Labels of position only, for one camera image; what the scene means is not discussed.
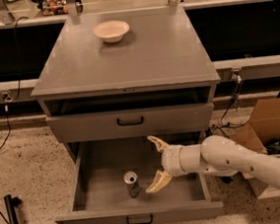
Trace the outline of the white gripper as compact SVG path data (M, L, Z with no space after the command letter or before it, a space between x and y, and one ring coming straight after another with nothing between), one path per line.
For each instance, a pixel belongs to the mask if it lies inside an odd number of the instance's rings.
M157 151L161 154L162 167L164 171L158 170L153 182L147 187L147 193L155 193L164 188L174 177L186 175L180 163L180 151L182 146L169 146L167 142L156 136L148 136L148 140L155 144Z

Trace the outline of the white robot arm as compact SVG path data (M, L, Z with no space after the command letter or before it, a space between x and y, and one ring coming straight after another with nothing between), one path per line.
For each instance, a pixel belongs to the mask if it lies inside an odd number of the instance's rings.
M171 145L153 135L148 140L161 154L163 169L156 172L147 193L160 191L174 177L194 173L214 177L247 173L280 189L280 158L251 151L227 137L213 135L193 145Z

